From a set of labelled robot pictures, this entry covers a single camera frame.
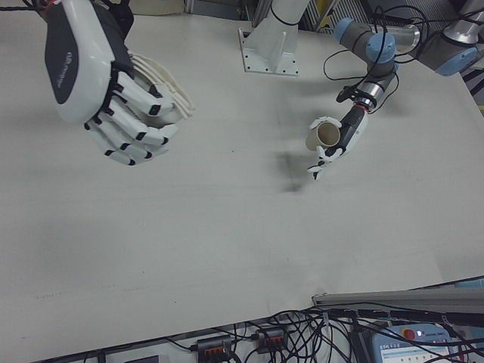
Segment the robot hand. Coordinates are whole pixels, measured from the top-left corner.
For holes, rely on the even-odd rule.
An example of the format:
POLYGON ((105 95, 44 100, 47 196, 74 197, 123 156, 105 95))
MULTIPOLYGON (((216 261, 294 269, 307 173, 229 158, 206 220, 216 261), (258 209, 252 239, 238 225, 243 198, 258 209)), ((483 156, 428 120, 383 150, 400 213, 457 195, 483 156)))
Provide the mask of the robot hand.
POLYGON ((322 116, 310 125, 306 147, 318 155, 318 162, 307 171, 319 180, 324 168, 348 154, 357 145, 368 125, 368 112, 361 105, 353 105, 341 119, 322 116))
POLYGON ((190 104, 156 61, 125 44, 128 1, 48 1, 45 65, 60 117, 79 124, 102 154, 127 166, 168 151, 190 104))

